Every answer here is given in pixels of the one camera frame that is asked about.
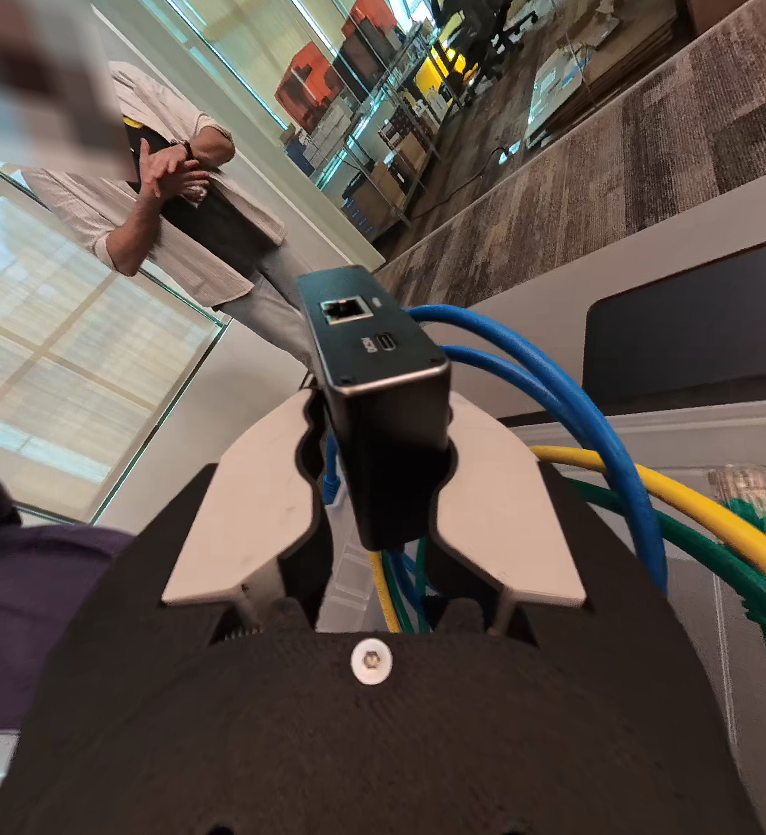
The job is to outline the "orange black printer box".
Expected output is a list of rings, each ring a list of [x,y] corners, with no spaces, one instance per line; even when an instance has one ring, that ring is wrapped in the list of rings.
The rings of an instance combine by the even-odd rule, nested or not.
[[[398,27],[397,19],[386,1],[356,1],[348,9],[340,31],[349,37],[365,21],[384,36]]]
[[[297,127],[311,134],[344,90],[331,60],[311,41],[291,59],[275,99]]]

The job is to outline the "black network switch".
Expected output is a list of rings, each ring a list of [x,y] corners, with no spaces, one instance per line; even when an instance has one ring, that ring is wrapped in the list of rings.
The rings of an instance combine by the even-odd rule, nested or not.
[[[361,266],[295,280],[360,542],[426,536],[451,465],[451,363]]]

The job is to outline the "black office chair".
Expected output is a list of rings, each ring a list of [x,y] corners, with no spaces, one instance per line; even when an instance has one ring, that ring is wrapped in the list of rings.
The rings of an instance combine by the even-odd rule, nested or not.
[[[471,40],[465,56],[470,64],[485,67],[499,54],[496,49],[503,47],[505,52],[522,43],[512,41],[513,35],[520,35],[524,23],[537,23],[538,15],[532,9],[511,26],[507,21],[511,17],[512,1],[467,1],[461,2],[461,12]]]

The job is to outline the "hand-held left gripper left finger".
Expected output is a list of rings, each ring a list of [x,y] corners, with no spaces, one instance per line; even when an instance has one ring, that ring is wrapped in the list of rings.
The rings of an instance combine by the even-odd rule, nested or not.
[[[305,388],[222,454],[161,594],[168,607],[231,604],[250,631],[279,600],[317,625],[333,572],[318,479],[324,398]]]

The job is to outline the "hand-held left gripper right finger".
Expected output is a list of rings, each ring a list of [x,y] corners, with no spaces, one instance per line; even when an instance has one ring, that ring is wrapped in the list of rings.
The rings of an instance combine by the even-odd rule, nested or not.
[[[531,635],[527,605],[582,608],[583,585],[535,454],[457,392],[451,470],[430,509],[427,578],[471,599],[492,635]]]

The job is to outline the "large window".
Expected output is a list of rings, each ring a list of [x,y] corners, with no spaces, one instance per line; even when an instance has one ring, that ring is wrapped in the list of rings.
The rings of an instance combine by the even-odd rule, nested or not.
[[[96,521],[228,321],[157,268],[102,266],[0,163],[0,481],[13,501]]]

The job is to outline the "black wrist rest pad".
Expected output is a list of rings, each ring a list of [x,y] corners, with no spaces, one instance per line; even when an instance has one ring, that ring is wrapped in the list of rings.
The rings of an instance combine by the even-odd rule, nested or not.
[[[766,401],[766,243],[591,305],[582,386],[607,416]]]

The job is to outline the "clear plastic bin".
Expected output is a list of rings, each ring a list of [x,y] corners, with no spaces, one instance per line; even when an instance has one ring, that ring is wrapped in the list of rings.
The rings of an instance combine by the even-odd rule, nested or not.
[[[766,401],[607,418],[635,464],[711,498],[726,464],[766,474]],[[540,471],[588,601],[524,604],[512,628],[549,664],[603,698],[646,744],[683,805],[682,830],[766,833],[766,642],[743,593],[666,545],[668,593],[652,589],[623,519],[597,517],[566,484],[602,482],[583,464]]]

